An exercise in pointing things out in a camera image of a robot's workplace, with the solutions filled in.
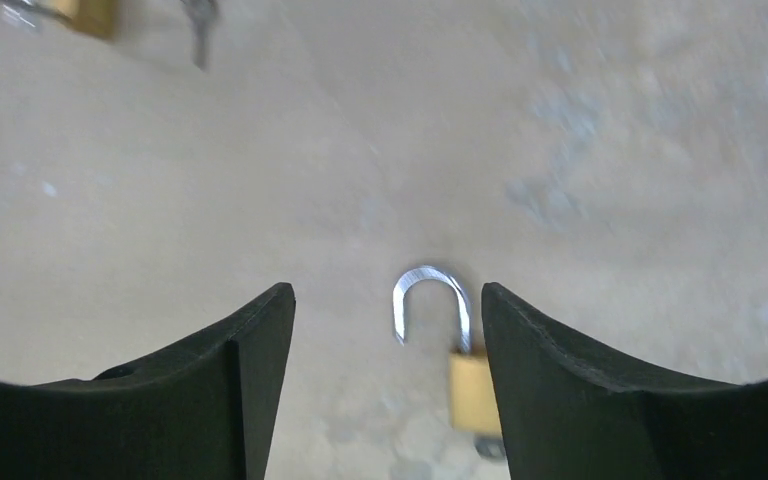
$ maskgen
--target padlock body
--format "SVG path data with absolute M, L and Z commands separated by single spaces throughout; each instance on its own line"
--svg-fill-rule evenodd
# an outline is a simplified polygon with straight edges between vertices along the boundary
M 502 436 L 486 353 L 449 354 L 449 412 L 458 430 Z

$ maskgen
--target brass padlock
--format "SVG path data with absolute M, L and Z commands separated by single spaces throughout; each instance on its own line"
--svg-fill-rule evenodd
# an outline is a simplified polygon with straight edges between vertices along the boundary
M 490 364 L 483 351 L 472 346 L 471 309 L 466 290 L 446 271 L 423 265 L 405 272 L 393 289 L 393 321 L 396 339 L 404 344 L 405 294 L 423 280 L 437 280 L 452 287 L 458 299 L 459 336 L 449 354 L 449 414 L 452 427 L 476 434 L 475 447 L 482 457 L 505 458 L 502 426 L 496 408 L 496 394 L 490 376 Z

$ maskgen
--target open padlock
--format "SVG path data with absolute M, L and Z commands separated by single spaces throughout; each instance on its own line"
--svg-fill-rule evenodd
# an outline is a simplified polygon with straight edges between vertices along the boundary
M 437 280 L 452 287 L 458 299 L 459 335 L 449 354 L 449 413 L 452 427 L 473 432 L 475 448 L 484 458 L 505 458 L 502 426 L 496 407 L 496 394 L 490 376 L 487 354 L 473 349 L 471 332 L 472 304 L 460 282 L 446 271 L 423 265 L 404 273 L 393 289 L 393 321 L 396 339 L 404 344 L 405 294 L 423 280 Z

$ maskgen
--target silver shackle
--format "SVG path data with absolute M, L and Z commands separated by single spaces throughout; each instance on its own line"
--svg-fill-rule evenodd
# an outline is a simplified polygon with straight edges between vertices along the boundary
M 407 294 L 412 286 L 423 280 L 443 282 L 455 291 L 455 296 L 458 298 L 458 324 L 460 327 L 457 349 L 461 353 L 469 353 L 472 350 L 472 339 L 470 336 L 472 304 L 469 301 L 469 296 L 466 294 L 466 289 L 451 274 L 431 265 L 422 265 L 413 270 L 408 270 L 396 282 L 396 287 L 393 289 L 393 327 L 396 339 L 403 345 L 407 341 L 405 294 Z

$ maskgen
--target key in padlock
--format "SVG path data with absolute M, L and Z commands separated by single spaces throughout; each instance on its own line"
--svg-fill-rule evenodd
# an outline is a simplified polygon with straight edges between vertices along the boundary
M 505 458 L 502 426 L 496 407 L 496 394 L 490 376 L 487 354 L 473 349 L 471 332 L 472 305 L 460 282 L 446 271 L 423 265 L 405 272 L 393 289 L 393 321 L 396 339 L 404 344 L 405 294 L 423 280 L 437 280 L 452 287 L 458 299 L 459 335 L 449 354 L 449 413 L 452 427 L 476 434 L 475 448 L 485 458 Z

